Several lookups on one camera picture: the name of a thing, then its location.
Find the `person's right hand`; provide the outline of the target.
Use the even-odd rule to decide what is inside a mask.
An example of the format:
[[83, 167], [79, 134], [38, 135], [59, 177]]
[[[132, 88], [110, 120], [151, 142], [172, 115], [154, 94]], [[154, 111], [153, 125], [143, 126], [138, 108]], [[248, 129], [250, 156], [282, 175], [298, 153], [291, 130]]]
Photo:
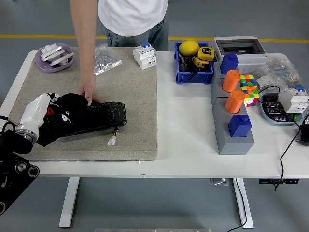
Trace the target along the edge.
[[95, 88], [96, 76], [94, 72], [81, 72], [76, 93], [87, 99], [88, 106], [92, 104], [92, 101], [102, 103], [102, 101], [94, 95]]

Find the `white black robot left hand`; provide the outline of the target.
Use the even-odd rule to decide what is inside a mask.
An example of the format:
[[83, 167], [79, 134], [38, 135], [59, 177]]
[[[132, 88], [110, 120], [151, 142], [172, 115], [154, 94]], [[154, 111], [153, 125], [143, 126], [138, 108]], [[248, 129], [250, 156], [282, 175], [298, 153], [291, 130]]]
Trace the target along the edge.
[[43, 93], [31, 101], [25, 108], [19, 128], [38, 133], [50, 102], [55, 101], [59, 97], [56, 93]]

